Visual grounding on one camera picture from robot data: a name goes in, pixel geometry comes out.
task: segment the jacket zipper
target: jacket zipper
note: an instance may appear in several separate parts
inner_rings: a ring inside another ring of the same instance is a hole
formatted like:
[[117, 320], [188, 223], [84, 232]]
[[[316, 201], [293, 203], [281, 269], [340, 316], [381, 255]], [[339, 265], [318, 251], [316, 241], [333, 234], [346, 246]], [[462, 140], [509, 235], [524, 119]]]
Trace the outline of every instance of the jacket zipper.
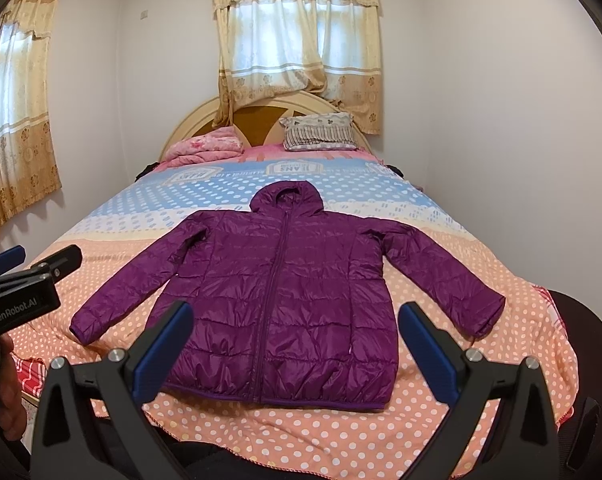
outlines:
[[261, 318], [261, 337], [259, 339], [259, 346], [257, 348], [257, 367], [254, 372], [254, 378], [252, 379], [252, 402], [261, 402], [261, 389], [263, 387], [263, 358], [265, 354], [265, 343], [267, 338], [267, 327], [270, 322], [270, 316], [272, 314], [273, 303], [274, 303], [274, 290], [277, 285], [277, 279], [279, 277], [279, 271], [281, 266], [281, 260], [283, 259], [283, 249], [285, 248], [287, 241], [287, 229], [289, 225], [289, 214], [286, 212], [283, 218], [283, 227], [281, 229], [281, 238], [277, 246], [277, 251], [274, 256], [274, 264], [272, 266], [272, 272], [270, 273], [270, 281], [268, 282], [268, 293], [265, 296], [263, 317]]

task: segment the blue polka dot fabric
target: blue polka dot fabric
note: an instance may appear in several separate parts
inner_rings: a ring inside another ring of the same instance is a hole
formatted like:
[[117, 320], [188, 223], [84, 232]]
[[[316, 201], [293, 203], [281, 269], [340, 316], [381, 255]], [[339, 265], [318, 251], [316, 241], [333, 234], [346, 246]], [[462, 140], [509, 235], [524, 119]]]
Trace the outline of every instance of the blue polka dot fabric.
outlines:
[[259, 189], [280, 180], [309, 181], [329, 210], [361, 216], [429, 218], [462, 229], [428, 196], [376, 162], [299, 158], [185, 166], [150, 173], [93, 211], [71, 233], [172, 228], [198, 209], [249, 210]]

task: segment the jacket hood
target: jacket hood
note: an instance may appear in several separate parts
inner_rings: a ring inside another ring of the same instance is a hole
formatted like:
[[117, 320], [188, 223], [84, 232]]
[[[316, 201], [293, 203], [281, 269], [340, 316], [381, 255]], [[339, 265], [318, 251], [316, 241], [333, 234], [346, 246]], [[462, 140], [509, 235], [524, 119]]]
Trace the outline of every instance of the jacket hood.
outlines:
[[294, 214], [312, 215], [323, 211], [323, 200], [316, 187], [306, 181], [274, 182], [260, 189], [250, 202], [252, 211], [267, 213], [277, 209]]

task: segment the jacket hem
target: jacket hem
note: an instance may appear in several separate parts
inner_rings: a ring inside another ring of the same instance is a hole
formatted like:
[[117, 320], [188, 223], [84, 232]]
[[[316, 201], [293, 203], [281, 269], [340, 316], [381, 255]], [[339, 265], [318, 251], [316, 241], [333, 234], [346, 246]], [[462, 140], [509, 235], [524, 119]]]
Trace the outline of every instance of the jacket hem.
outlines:
[[[254, 404], [249, 395], [232, 396], [223, 394], [214, 394], [203, 390], [197, 390], [195, 388], [188, 388], [186, 386], [180, 386], [179, 384], [166, 382], [163, 384], [164, 388], [177, 390], [191, 395], [199, 397], [205, 397], [206, 399], [212, 400], [235, 400], [238, 402], [244, 402], [246, 404]], [[330, 410], [340, 410], [344, 412], [380, 412], [385, 409], [386, 403], [381, 402], [339, 402], [335, 400], [292, 400], [292, 399], [270, 399], [263, 397], [259, 405], [265, 406], [281, 406], [286, 408], [328, 408]]]

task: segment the blue gripper pad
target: blue gripper pad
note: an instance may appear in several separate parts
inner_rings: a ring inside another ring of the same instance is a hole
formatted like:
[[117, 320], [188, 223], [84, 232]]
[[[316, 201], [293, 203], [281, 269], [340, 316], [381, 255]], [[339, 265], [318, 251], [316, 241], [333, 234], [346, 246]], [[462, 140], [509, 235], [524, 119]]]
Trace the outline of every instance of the blue gripper pad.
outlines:
[[25, 249], [17, 245], [0, 254], [0, 276], [20, 266], [25, 261]]
[[454, 406], [459, 399], [459, 372], [463, 370], [459, 346], [447, 332], [437, 329], [416, 303], [401, 306], [398, 323], [399, 333], [435, 399]]
[[164, 314], [157, 326], [146, 330], [152, 333], [159, 329], [153, 343], [139, 359], [132, 371], [132, 398], [138, 405], [151, 402], [159, 393], [174, 362], [181, 354], [194, 327], [194, 313], [188, 303], [174, 306]]

